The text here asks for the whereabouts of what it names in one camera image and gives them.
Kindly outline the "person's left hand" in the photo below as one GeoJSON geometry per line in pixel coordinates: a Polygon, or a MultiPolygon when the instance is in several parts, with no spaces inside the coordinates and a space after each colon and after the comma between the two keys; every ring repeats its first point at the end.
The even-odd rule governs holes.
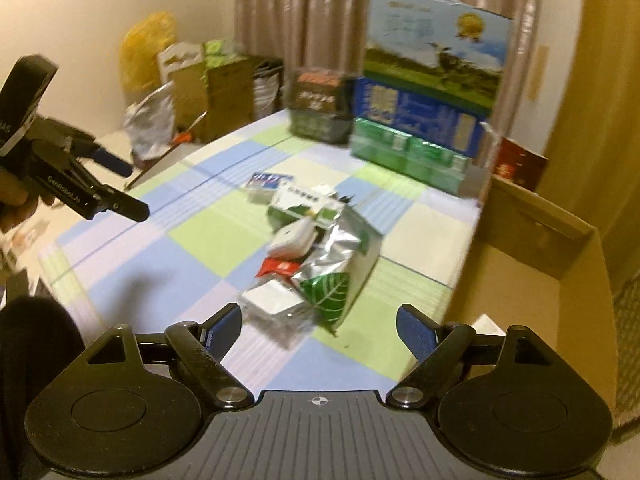
{"type": "Polygon", "coordinates": [[[49,193],[30,194],[26,184],[5,169],[1,169],[0,180],[2,233],[32,218],[40,203],[51,206],[55,201],[55,197],[49,193]]]}

